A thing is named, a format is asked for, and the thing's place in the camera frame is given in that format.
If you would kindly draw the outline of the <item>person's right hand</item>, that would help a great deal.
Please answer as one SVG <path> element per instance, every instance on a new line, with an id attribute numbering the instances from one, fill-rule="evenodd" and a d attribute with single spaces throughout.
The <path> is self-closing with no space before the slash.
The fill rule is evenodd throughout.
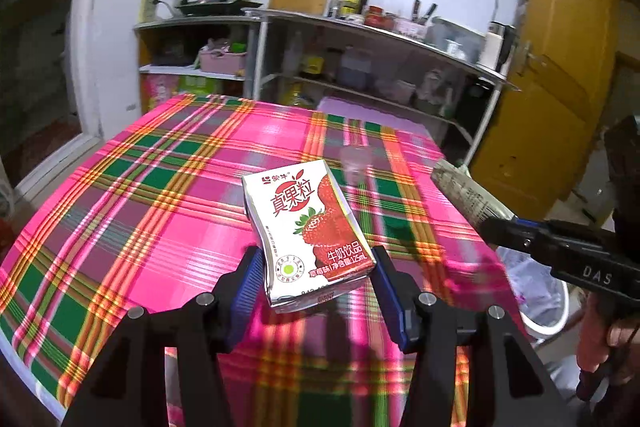
<path id="1" fill-rule="evenodd" d="M 639 373 L 639 319 L 627 317 L 608 325 L 598 312 L 598 302 L 598 295 L 590 293 L 576 351 L 577 365 L 593 373 L 608 361 L 613 349 L 622 349 L 631 340 L 625 362 L 612 376 L 617 384 L 626 384 Z"/>

